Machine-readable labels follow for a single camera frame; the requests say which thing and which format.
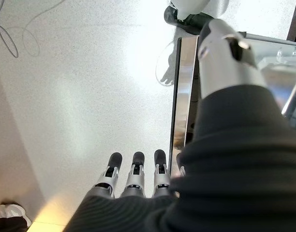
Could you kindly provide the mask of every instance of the ribbed fabric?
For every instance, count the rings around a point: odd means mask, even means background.
[[[186,176],[170,185],[179,199],[91,199],[66,231],[296,232],[296,131],[271,93],[223,89],[197,115]]]
[[[149,213],[169,206],[174,200],[172,197],[107,199],[91,196],[81,203],[64,231],[140,232]]]

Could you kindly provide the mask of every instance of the sneaker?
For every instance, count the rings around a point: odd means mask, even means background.
[[[20,205],[8,204],[5,206],[5,212],[7,218],[23,217],[23,219],[27,222],[27,227],[30,227],[32,224],[31,220],[26,216],[26,211]]]

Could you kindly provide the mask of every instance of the white shoe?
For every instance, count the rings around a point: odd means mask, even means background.
[[[5,205],[0,204],[0,218],[6,218]]]
[[[27,227],[30,227],[31,220],[26,216],[26,211],[20,205],[17,204],[8,204],[5,206],[5,212],[7,218],[12,217],[23,217],[27,221]]]

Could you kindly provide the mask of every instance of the black pants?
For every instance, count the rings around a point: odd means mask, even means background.
[[[23,217],[0,218],[0,232],[26,232],[27,221]]]

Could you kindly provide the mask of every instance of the speckled floor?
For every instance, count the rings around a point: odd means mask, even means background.
[[[190,35],[164,22],[167,0],[66,0],[22,38],[57,2],[6,0],[0,14],[19,50],[13,58],[0,40],[0,201],[65,225],[113,152],[123,155],[116,195],[142,151],[151,196],[153,153],[169,150],[173,98],[156,64],[173,38]],[[285,39],[295,3],[231,0],[221,18]]]

